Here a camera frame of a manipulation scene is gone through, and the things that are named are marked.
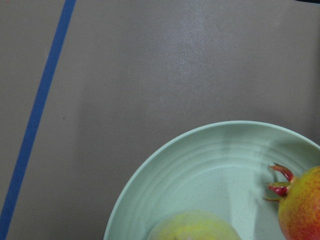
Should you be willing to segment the green plate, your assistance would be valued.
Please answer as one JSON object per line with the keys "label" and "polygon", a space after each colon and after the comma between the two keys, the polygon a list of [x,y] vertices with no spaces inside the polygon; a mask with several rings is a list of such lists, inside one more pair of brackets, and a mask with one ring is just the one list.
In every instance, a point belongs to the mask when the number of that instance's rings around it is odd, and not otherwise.
{"label": "green plate", "polygon": [[198,127],[166,143],[133,174],[111,212],[106,240],[145,240],[161,220],[181,211],[211,212],[243,240],[282,240],[278,206],[263,200],[267,183],[319,165],[320,147],[283,127],[225,121]]}

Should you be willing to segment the yellow pink peach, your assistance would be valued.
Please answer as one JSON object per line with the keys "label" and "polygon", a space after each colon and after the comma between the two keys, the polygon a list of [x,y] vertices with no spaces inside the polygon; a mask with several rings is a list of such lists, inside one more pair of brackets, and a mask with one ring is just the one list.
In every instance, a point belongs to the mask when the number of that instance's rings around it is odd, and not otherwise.
{"label": "yellow pink peach", "polygon": [[202,211],[179,212],[155,225],[148,240],[239,240],[237,231],[216,215]]}

